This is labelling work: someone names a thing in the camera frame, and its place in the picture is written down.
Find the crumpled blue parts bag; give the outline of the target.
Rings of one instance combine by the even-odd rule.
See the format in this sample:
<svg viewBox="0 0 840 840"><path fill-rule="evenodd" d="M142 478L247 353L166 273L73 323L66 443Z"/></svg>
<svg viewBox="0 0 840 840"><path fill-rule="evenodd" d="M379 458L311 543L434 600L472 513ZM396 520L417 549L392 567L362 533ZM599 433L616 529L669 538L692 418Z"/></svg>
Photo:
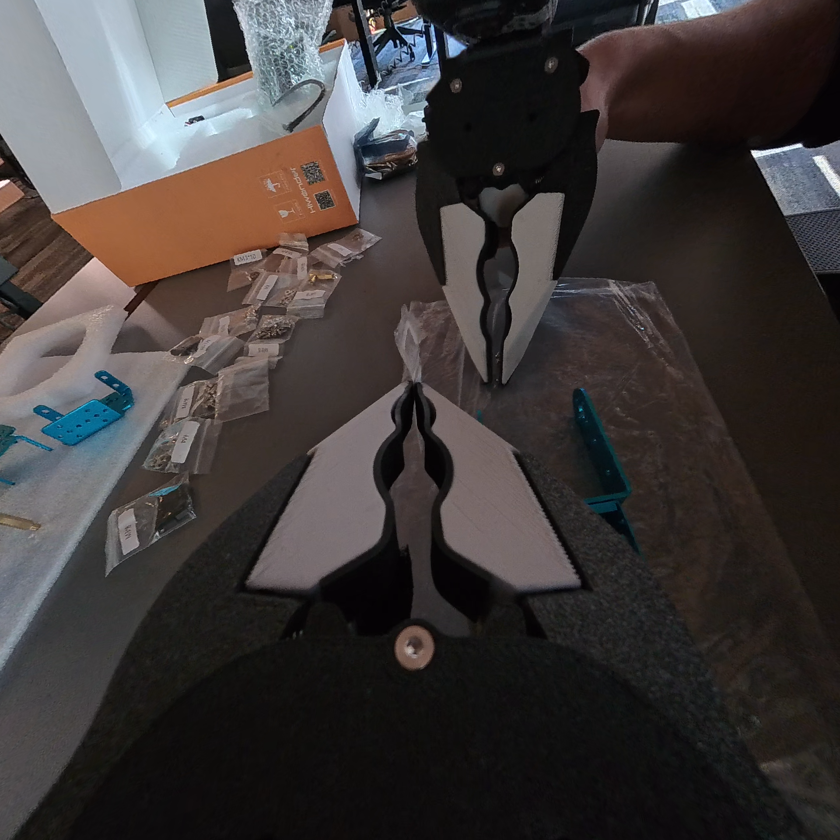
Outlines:
<svg viewBox="0 0 840 840"><path fill-rule="evenodd" d="M378 122L372 121L353 138L353 152L363 178L383 181L417 166L417 140L414 131L396 129L374 137Z"/></svg>

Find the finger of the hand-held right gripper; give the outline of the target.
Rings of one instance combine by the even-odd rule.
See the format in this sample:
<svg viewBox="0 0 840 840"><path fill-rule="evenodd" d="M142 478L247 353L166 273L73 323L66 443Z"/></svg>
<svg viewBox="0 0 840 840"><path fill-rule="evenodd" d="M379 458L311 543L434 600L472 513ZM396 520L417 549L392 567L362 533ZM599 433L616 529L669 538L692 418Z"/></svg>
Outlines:
<svg viewBox="0 0 840 840"><path fill-rule="evenodd" d="M444 249L444 295L481 380L489 383L490 294L484 277L486 220L462 203L443 206L439 214Z"/></svg>
<svg viewBox="0 0 840 840"><path fill-rule="evenodd" d="M511 246L517 275L497 304L499 383L509 382L525 354L556 286L554 264L564 208L563 194L537 194L512 218Z"/></svg>

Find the black swivel chair base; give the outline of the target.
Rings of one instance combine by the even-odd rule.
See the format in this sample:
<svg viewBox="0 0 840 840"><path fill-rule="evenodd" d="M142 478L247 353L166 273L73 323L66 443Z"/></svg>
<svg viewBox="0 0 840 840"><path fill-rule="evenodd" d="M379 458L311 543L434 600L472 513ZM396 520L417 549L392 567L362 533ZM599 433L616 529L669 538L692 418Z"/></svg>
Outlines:
<svg viewBox="0 0 840 840"><path fill-rule="evenodd" d="M410 60L415 58L413 43L407 38L423 37L426 47L423 67L428 67L433 59L442 64L450 58L445 32L423 15L417 16L421 21L418 27L401 24L395 20L395 14L408 5L415 7L414 2L350 1L348 4L353 14L369 88L376 88L385 75L378 62L378 57L385 47L393 47L398 55L406 52Z"/></svg>

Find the large clear plastic bag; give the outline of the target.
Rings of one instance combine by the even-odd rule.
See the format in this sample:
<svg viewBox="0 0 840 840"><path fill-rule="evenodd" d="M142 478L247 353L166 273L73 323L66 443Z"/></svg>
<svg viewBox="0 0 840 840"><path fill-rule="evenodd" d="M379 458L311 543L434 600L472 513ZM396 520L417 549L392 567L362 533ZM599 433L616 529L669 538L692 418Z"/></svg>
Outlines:
<svg viewBox="0 0 840 840"><path fill-rule="evenodd" d="M587 391L631 485L623 511L752 756L811 838L838 838L838 663L688 345L652 282L573 279L510 382L481 383L445 301L402 307L424 383L580 497L602 491L573 419Z"/></svg>

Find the crumpled clear plastic wrap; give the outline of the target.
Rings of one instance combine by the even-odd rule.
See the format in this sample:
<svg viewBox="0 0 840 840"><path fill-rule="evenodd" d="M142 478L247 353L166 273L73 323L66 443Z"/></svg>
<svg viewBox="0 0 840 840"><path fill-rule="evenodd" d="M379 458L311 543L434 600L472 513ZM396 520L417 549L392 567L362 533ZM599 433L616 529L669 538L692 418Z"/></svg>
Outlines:
<svg viewBox="0 0 840 840"><path fill-rule="evenodd" d="M368 128L378 119L374 137L394 130L411 130L420 140L426 134L424 110L428 87L401 84L384 90L363 91L359 87L351 93L355 133Z"/></svg>

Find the white foam block with hole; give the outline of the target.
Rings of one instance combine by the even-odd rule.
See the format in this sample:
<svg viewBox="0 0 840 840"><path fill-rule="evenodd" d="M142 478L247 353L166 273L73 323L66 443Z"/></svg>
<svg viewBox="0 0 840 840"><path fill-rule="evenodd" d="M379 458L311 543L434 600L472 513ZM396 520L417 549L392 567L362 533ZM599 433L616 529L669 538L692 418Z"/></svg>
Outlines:
<svg viewBox="0 0 840 840"><path fill-rule="evenodd" d="M31 399L44 401L42 392L67 397L86 394L86 378L99 371L109 358L126 318L124 310L108 305L12 338L2 352L2 398L27 403ZM24 391L25 375L43 353L76 338L80 338L80 344L68 362L48 380Z"/></svg>

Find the orange and white cardboard box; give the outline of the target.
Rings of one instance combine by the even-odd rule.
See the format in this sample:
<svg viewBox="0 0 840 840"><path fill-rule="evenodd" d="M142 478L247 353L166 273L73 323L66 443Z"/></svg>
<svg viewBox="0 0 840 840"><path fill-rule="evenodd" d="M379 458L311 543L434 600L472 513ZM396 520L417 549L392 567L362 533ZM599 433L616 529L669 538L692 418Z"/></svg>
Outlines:
<svg viewBox="0 0 840 840"><path fill-rule="evenodd" d="M204 2L2 2L2 136L128 286L359 220L350 49L272 110L217 82Z"/></svg>

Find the blue perforated metal bracket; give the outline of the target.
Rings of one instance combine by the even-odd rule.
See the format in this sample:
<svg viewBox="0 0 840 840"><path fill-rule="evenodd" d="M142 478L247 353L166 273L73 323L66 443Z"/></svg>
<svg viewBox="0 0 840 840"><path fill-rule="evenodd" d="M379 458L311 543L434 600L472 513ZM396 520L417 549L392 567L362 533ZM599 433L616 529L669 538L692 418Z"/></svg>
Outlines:
<svg viewBox="0 0 840 840"><path fill-rule="evenodd" d="M6 454L6 452L13 446L21 443L26 443L29 445L33 445L37 448L43 449L47 452L53 450L52 447L47 446L45 444L40 443L30 437L19 435L16 432L16 428L13 426L1 424L1 448L0 448L0 455L1 458Z"/></svg>
<svg viewBox="0 0 840 840"><path fill-rule="evenodd" d="M97 371L95 378L111 388L112 393L98 400L90 400L62 415L46 405L38 405L34 414L49 420L42 434L67 446L74 446L99 430L120 420L133 406L131 389L111 373Z"/></svg>

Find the black mesh office chair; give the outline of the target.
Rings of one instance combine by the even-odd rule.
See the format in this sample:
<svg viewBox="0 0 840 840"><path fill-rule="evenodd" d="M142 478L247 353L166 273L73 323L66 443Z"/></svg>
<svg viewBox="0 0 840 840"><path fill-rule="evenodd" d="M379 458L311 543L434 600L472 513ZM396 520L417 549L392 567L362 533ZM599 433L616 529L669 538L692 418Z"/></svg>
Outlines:
<svg viewBox="0 0 840 840"><path fill-rule="evenodd" d="M793 237L815 274L839 273L839 209L786 216Z"/></svg>

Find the blue U-shaped metal bracket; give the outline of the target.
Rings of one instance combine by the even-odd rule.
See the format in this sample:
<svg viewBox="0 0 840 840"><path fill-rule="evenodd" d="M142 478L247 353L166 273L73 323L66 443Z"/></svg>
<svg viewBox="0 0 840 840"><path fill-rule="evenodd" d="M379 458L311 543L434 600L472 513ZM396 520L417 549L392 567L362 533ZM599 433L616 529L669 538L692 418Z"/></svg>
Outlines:
<svg viewBox="0 0 840 840"><path fill-rule="evenodd" d="M641 553L623 510L623 503L631 495L632 488L601 418L583 388L574 389L572 404L574 420L602 489L600 494L585 498L584 502L622 535L636 553Z"/></svg>

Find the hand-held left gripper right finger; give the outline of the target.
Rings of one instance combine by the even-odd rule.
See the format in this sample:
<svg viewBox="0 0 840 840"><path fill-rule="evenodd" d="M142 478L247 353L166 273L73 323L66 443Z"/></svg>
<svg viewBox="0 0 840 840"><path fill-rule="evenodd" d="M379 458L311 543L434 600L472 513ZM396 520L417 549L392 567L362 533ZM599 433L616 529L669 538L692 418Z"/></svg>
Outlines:
<svg viewBox="0 0 840 840"><path fill-rule="evenodd" d="M430 562L443 596L581 587L518 453L433 388L415 387L426 472L438 488Z"/></svg>

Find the person's right forearm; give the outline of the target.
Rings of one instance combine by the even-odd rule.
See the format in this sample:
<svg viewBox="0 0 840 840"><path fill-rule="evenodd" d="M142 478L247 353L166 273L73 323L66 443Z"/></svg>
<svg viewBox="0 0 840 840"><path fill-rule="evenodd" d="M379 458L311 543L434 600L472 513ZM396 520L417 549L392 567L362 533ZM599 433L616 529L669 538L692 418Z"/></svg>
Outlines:
<svg viewBox="0 0 840 840"><path fill-rule="evenodd" d="M606 139L765 149L838 141L836 1L754 1L581 48L581 109Z"/></svg>

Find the pile of small screw bags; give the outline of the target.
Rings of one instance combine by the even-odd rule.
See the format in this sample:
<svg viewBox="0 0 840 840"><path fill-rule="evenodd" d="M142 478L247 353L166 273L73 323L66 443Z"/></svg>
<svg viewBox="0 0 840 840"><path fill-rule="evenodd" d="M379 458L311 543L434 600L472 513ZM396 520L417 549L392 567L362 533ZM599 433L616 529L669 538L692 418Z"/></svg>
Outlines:
<svg viewBox="0 0 840 840"><path fill-rule="evenodd" d="M301 320L320 319L340 270L380 236L357 228L310 250L303 234L231 258L227 289L246 288L241 307L204 319L171 355L205 376L180 386L164 408L143 467L171 478L114 510L105 574L196 518L191 478L212 467L222 427L270 408L270 373Z"/></svg>

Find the bubble wrap bundle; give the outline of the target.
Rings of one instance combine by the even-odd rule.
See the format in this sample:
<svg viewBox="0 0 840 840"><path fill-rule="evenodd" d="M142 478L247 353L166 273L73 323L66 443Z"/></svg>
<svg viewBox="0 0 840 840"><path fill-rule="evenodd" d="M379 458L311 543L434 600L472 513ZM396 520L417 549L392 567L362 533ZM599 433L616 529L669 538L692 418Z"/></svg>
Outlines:
<svg viewBox="0 0 840 840"><path fill-rule="evenodd" d="M330 1L234 1L248 60L264 107L275 106L294 85L323 81L319 48Z"/></svg>

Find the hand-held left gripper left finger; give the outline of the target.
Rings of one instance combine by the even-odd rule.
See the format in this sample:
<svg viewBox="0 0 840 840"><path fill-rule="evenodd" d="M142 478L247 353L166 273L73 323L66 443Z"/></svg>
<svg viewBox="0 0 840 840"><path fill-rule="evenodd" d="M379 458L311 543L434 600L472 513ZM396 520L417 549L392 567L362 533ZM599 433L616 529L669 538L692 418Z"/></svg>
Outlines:
<svg viewBox="0 0 840 840"><path fill-rule="evenodd" d="M309 462L246 585L304 595L383 548L404 469L413 386L396 386L309 451Z"/></svg>

